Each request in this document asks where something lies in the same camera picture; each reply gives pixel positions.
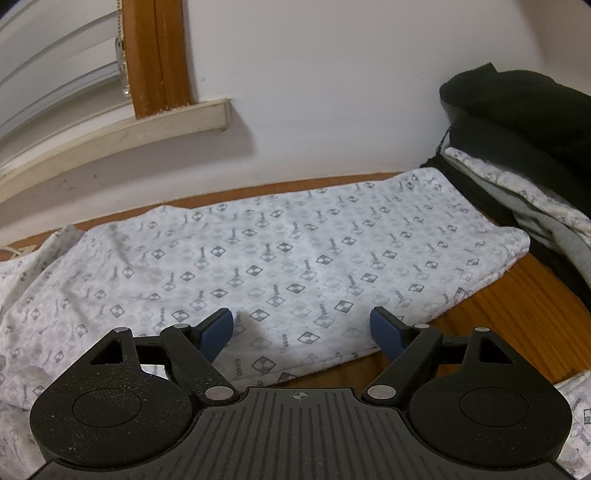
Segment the metal rivet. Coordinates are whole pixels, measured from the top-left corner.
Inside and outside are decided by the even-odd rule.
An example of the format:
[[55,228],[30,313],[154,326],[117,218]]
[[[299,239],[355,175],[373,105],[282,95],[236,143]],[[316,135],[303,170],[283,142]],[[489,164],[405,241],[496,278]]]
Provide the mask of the metal rivet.
[[234,390],[232,390],[230,387],[224,387],[223,385],[210,387],[205,391],[205,396],[210,400],[227,400],[232,395],[234,395]]
[[389,385],[374,385],[368,388],[368,395],[376,400],[388,400],[396,395],[396,389]]

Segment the silver pin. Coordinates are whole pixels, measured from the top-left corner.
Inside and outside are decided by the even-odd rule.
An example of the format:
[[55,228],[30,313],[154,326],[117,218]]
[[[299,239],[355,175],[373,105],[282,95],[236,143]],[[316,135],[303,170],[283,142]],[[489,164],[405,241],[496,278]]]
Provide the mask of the silver pin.
[[230,387],[224,387],[223,385],[210,387],[205,391],[205,396],[210,400],[227,400],[232,395],[234,395],[234,390],[232,390]]
[[388,400],[396,395],[396,389],[389,385],[374,385],[368,388],[368,395],[376,400]]

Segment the pile of clothes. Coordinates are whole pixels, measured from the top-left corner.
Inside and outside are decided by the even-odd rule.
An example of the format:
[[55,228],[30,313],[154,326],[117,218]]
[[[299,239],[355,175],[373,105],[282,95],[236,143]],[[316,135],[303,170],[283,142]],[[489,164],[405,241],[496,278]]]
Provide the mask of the pile of clothes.
[[484,214],[517,226],[530,251],[591,310],[591,97],[492,64],[440,88],[454,117],[435,167]]

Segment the wooden table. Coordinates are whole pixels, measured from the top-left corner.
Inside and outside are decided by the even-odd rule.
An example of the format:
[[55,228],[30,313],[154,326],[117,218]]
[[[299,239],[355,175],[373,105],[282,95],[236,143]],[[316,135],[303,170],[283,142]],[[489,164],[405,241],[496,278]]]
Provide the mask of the wooden table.
[[[277,183],[211,193],[167,202],[185,208],[228,202],[246,197],[297,190],[318,189],[344,183],[383,180],[394,173],[332,177]],[[140,215],[156,205],[129,210],[82,222],[82,230]],[[21,240],[13,247],[40,245],[51,232]],[[475,293],[439,318],[435,325],[443,333],[469,335],[477,326],[500,334],[548,380],[553,383],[591,369],[591,314],[554,274],[531,254],[519,260],[500,280]],[[355,387],[363,390],[388,365],[381,353],[338,365],[323,372],[297,378],[285,387]],[[453,366],[441,367],[445,373]]]

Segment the ribbed black surface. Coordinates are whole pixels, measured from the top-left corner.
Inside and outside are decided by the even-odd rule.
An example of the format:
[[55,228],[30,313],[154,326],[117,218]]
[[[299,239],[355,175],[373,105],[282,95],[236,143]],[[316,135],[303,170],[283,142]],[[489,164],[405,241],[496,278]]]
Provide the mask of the ribbed black surface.
[[152,462],[112,472],[49,464],[35,480],[565,480],[552,464],[486,472],[426,449],[400,413],[349,389],[251,388],[205,410],[190,434]]

